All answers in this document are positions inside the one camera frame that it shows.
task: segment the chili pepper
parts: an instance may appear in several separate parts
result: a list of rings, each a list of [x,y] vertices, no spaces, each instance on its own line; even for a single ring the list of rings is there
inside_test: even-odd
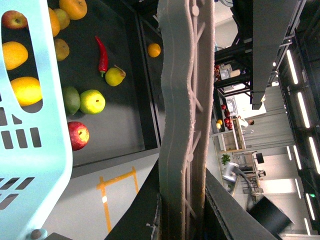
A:
[[[108,54],[105,45],[102,43],[101,39],[98,36],[94,37],[97,41],[100,49],[100,61],[98,69],[101,73],[101,77],[104,77],[104,74],[108,70]]]

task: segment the orange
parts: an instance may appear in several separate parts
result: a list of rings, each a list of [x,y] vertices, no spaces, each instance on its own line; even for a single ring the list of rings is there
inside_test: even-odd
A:
[[[157,44],[157,43],[151,43],[148,46],[147,50],[148,50],[149,56],[152,58],[158,57],[161,53],[161,48],[160,48],[159,44]]]
[[[52,35],[55,37],[60,32],[60,23],[57,14],[50,7],[49,8],[49,16],[51,22]]]
[[[18,77],[11,82],[14,95],[21,107],[29,106],[42,99],[40,82],[32,76]]]
[[[8,41],[2,44],[5,68],[12,70],[19,67],[28,59],[28,50],[21,43]]]
[[[85,0],[59,0],[59,6],[66,11],[71,20],[82,19],[88,11]]]

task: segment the light blue plastic basket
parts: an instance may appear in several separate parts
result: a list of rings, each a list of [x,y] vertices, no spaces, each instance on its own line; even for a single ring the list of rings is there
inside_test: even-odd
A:
[[[7,203],[0,209],[0,239],[25,240],[32,230],[42,227],[66,188],[72,171],[72,149],[47,1],[0,0],[0,16],[8,10],[27,17],[43,96],[39,112],[21,109],[10,85],[0,44],[0,108],[7,122],[0,126],[0,204]],[[13,116],[22,123],[15,124]],[[17,131],[24,131],[27,148],[20,148]],[[5,148],[5,136],[11,137],[13,149]],[[40,147],[34,147],[36,137],[40,138]],[[24,188],[21,183],[25,180],[32,181]]]

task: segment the potted plant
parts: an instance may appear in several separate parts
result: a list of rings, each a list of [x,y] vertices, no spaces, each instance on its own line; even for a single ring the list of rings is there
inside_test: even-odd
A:
[[[222,154],[221,160],[222,160],[222,165],[226,166],[228,164],[228,162],[231,161],[230,155],[226,154],[226,153]]]

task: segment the fluorescent light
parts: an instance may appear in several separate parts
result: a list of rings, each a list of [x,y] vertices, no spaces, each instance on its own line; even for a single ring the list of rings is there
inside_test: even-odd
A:
[[[298,180],[295,179],[295,185],[296,185],[296,190],[298,191],[299,194],[299,198],[301,199],[301,193],[300,193],[300,189],[299,189],[299,185],[298,185]]]
[[[292,74],[292,78],[293,78],[293,82],[294,82],[294,84],[298,84],[298,78],[297,78],[297,74],[296,74],[296,69],[295,69],[294,61],[292,60],[292,56],[291,56],[290,50],[286,51],[286,55],[288,57],[288,61],[289,61],[290,69],[291,69],[291,74]]]
[[[315,220],[315,214],[314,214],[314,210],[312,209],[312,205],[311,205],[311,201],[310,201],[310,197],[309,197],[309,194],[306,193],[306,201],[308,202],[308,205],[309,205],[309,210],[310,210],[310,213],[311,213],[311,218],[312,220]]]
[[[308,119],[308,115],[307,115],[305,102],[304,102],[304,99],[302,97],[301,92],[298,92],[298,99],[299,99],[300,109],[301,109],[302,116],[303,116],[304,125],[308,129],[308,128],[310,128],[310,123],[309,123],[309,119]]]
[[[309,137],[309,141],[310,141],[310,146],[311,146],[311,150],[312,150],[312,155],[313,155],[313,160],[315,163],[316,171],[318,172],[318,174],[320,174],[320,162],[319,162],[314,139],[312,137]]]
[[[290,161],[291,161],[291,160],[292,160],[292,157],[291,157],[291,152],[290,152],[289,146],[286,146],[286,150],[288,151],[289,159],[290,159]]]
[[[300,162],[300,158],[299,158],[299,154],[298,154],[298,150],[297,150],[296,145],[293,146],[293,149],[294,149],[296,163],[298,164],[298,168],[301,170],[302,167],[301,167],[301,162]]]
[[[304,223],[305,223],[306,232],[310,236],[309,224],[308,224],[308,220],[306,218],[304,218]]]

